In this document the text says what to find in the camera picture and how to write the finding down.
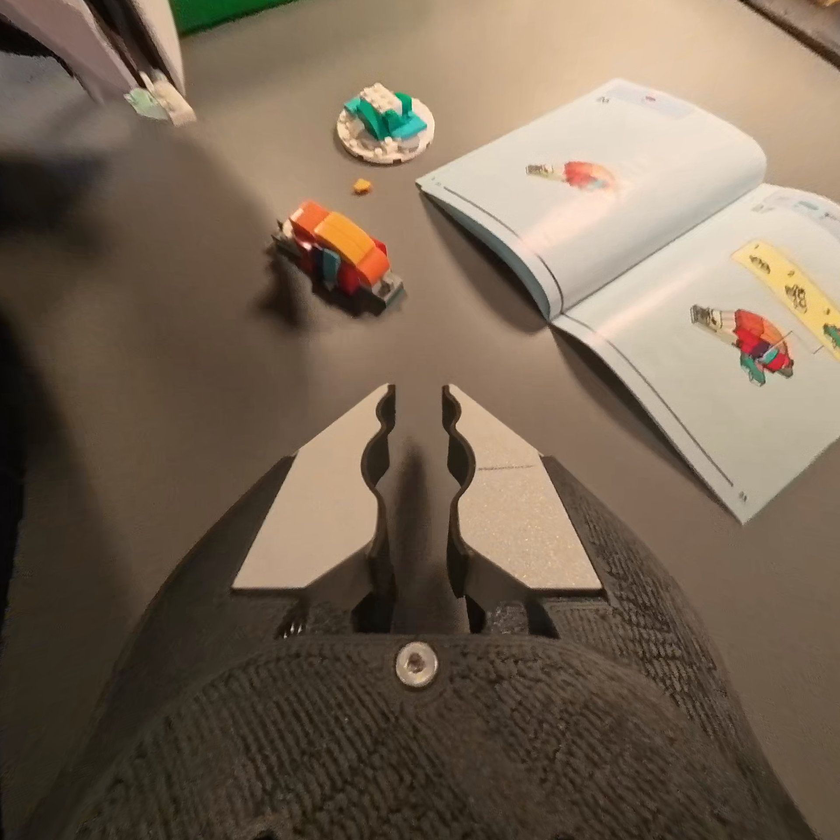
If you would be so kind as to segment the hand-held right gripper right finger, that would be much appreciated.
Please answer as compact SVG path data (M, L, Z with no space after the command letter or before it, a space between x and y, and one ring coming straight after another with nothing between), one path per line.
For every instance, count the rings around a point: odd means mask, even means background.
M526 634L555 634L546 602L602 606L591 541L555 486L545 457L456 385L442 390L447 468L458 483L447 571L472 634L499 613Z

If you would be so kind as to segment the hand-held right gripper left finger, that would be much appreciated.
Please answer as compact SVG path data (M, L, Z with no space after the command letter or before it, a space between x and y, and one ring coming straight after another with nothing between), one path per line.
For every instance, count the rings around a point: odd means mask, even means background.
M330 604L358 632L391 630L396 583L377 486L395 422L396 387L383 384L295 452L233 592Z

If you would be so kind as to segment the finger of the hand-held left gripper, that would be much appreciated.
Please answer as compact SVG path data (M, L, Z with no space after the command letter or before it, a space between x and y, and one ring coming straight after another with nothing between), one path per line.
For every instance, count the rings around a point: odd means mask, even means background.
M182 48L170 2L126 1L124 44L139 80L152 80L158 72L186 96Z
M2 1L1 51L55 60L97 102L123 98L138 86L86 2Z

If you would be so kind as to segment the pale green lego piece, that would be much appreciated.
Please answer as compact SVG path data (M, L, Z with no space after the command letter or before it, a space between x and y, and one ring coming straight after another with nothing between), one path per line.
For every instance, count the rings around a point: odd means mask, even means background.
M161 70L141 72L141 86L123 95L141 117L182 127L196 121L193 108Z

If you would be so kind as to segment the orange lego balloon build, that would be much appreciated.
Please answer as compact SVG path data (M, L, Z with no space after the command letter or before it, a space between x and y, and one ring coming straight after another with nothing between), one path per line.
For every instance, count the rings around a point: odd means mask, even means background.
M310 199L277 220L268 251L290 261L325 298L354 312L380 315L405 295L385 243Z

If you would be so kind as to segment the white round lego base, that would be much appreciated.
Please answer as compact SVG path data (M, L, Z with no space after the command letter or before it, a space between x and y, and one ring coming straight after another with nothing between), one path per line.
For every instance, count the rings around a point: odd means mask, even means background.
M379 81L347 100L335 123L342 147L369 165L416 159L434 141L435 130L434 115L422 100Z

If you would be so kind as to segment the green plastic bin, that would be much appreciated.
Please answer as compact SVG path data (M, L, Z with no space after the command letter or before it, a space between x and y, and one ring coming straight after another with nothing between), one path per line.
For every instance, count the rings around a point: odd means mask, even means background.
M193 35L295 1L170 1L179 36Z

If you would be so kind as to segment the open instruction booklet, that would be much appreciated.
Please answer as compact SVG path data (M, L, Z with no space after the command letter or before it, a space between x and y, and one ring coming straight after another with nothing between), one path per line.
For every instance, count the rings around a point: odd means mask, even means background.
M839 435L839 209L747 134L614 79L418 190L624 383L741 523Z

